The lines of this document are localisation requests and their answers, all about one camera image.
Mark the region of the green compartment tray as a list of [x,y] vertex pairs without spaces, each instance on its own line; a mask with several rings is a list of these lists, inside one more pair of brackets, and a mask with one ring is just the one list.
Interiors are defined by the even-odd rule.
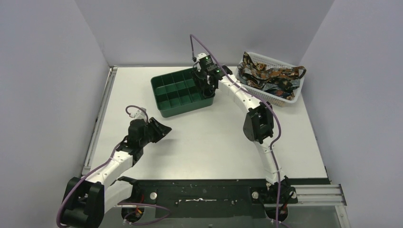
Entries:
[[151,86],[156,106],[164,118],[202,109],[213,104],[196,86],[191,68],[155,76]]

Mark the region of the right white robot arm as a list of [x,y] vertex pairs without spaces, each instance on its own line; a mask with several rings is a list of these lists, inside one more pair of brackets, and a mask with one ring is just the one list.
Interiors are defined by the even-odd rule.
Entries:
[[246,138],[253,142],[258,150],[266,181],[270,184],[281,182],[284,174],[273,157],[272,148],[267,140],[268,137],[273,137],[274,128],[269,104],[248,93],[227,67],[219,67],[213,62],[211,55],[200,53],[192,60],[194,62],[192,77],[203,97],[214,97],[218,89],[233,100],[245,114],[242,129]]

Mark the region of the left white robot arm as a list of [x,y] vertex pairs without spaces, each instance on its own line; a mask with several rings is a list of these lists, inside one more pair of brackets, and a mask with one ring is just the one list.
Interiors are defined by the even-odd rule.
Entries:
[[56,223],[60,228],[97,228],[104,214],[117,205],[142,205],[144,190],[136,179],[122,174],[142,157],[144,147],[157,143],[172,131],[153,117],[134,119],[128,134],[113,149],[106,162],[82,178],[67,183]]

